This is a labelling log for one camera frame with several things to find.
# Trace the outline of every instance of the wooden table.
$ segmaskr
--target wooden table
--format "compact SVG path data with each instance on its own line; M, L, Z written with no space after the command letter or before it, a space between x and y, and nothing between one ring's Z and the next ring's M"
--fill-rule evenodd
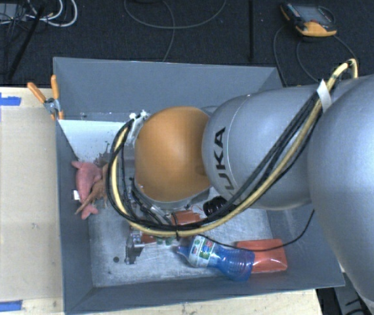
M50 89L41 90L47 98L52 96ZM19 107L14 107L13 110L19 111L21 109L28 108L43 108L41 103L33 96L33 94L27 88L12 88L12 87L0 87L0 93L2 97L18 96L22 99ZM2 128L2 113L10 110L8 106L1 108L1 121L0 121L0 155L1 155L1 128ZM45 112L45 120L51 120L50 115ZM30 125L37 125L36 122L28 121L25 123L28 127ZM31 139L30 143L33 144L34 148L40 148L37 145L39 139L35 136ZM55 186L55 178L51 179L53 186ZM49 195L51 197L56 196L56 192L53 191ZM52 244L41 244L42 246L51 246ZM37 269L42 270L43 262L33 262L32 265L37 265ZM21 297L23 300L22 310L14 312L15 314L63 314L62 297L42 297L42 298L30 298L26 299ZM300 315L320 315L322 314L318 298L315 290L306 291L294 291L287 293L271 293L267 295L257 295L252 297L238 297L231 299L223 299L217 301L207 301L199 303L184 303L176 304L171 306L159 306L153 308L139 308L131 310L123 310L119 312L107 312L101 314L117 314L117 315L135 315L135 314L260 314L260 315L276 315L276 314L300 314Z

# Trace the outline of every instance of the black carpet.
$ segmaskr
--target black carpet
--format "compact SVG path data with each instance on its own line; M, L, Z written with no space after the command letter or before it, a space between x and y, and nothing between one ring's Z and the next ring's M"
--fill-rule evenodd
M43 2L30 1L36 10ZM0 3L6 2L28 8L26 0L0 0ZM283 27L286 22L279 8L282 2L324 7L334 17L337 35L314 43L302 42L293 28ZM29 38L34 19L24 21L21 11L13 20L0 25L0 85L25 86L33 81L39 87L49 87L55 56L277 66L285 86L327 79L340 63L353 56L360 64L360 75L374 74L374 0L162 0L153 3L75 0L75 3L77 18L72 26L59 28L40 22ZM58 0L49 0L44 15L54 14L58 7ZM63 15L54 21L72 20L75 14L70 0L65 0L64 8ZM28 46L23 51L26 40L29 40Z

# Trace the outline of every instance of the yellow cable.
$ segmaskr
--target yellow cable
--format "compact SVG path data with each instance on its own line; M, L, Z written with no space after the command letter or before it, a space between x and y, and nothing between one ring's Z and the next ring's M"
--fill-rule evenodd
M331 89L334 86L334 83L336 82L337 78L348 68L352 69L352 74L353 78L356 78L358 76L358 68L356 65L356 60L353 58L350 59L348 62L345 62L341 64L334 72L333 75L329 78L327 81L327 89L330 92ZM179 230L178 232L176 231L162 231L162 230L152 230L149 228L144 227L143 225L139 225L135 222L132 222L128 220L129 224L133 227L136 228L140 231L143 231L149 235L152 236L157 236L157 237L175 237L175 236L180 236L180 237L189 237L189 236L195 236L196 234L200 234L202 232L206 232L209 230L212 230L228 220L234 218L236 215L241 213L242 211L246 210L249 206L251 206L256 200L258 200L267 189L274 183L274 181L277 179L277 177L280 175L282 172L283 168L287 165L289 160L293 157L293 154L298 150L299 146L302 144L306 134L310 130L311 126L314 124L319 112L322 109L321 101L318 99L317 102L315 103L310 115L308 116L308 119L306 120L303 128L299 132L298 136L296 137L295 141L292 143L290 149L287 151L283 159L279 162L278 166L273 170L273 172L269 175L269 177L263 182L263 184L257 188L250 196L248 196L245 200L243 200L238 207L234 210L231 211L229 214L223 216L222 218L216 220L215 222L202 226L200 228L196 228L193 230ZM116 151L119 148L119 145L123 143L123 137L125 135L125 132L127 131L128 128L126 128L121 135L119 136L117 143L115 145L114 151ZM113 160L112 163L112 188L113 188L113 193L115 196L115 200L117 203L118 208L124 212L127 215L127 211L124 208L124 205L122 204L119 194L118 194L118 187L117 187L117 158L118 156Z

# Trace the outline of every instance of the orange handle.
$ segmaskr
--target orange handle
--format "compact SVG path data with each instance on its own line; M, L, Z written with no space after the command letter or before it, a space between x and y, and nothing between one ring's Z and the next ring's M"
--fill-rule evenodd
M58 92L58 85L57 85L56 75L51 75L50 82L51 82L51 89L53 91L53 98L54 99L58 99L59 92Z
M60 96L60 93L59 93L59 91L58 91L58 84L57 84L57 78L56 78L56 75L51 75L50 82L51 82L51 89L52 89L52 91L53 91L53 98L54 98L54 99L58 99L58 97ZM59 119L64 119L64 113L63 113L63 110L61 110L61 111L58 113L58 118L59 118Z
M40 89L32 82L27 83L27 88L31 90L31 92L34 94L37 99L44 104L45 102L45 95L41 93Z

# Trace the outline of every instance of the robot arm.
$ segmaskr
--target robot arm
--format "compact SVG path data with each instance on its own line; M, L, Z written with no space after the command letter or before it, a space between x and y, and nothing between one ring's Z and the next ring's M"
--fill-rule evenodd
M335 85L349 68L353 78ZM106 177L110 201L133 228L159 237L193 236L249 207L291 209L312 202L332 250L374 312L374 75L358 77L354 60L339 66L326 85L329 108L316 87L247 94L210 115L172 109L168 120L164 114L170 112L164 110L145 121L135 148L140 201L150 211L176 211L213 188L217 195L204 200L217 197L218 209L206 218L160 224L138 220L129 211L119 185L124 177L119 156L133 121L121 128L112 146ZM149 125L151 119L158 125ZM165 149L174 137L176 147Z

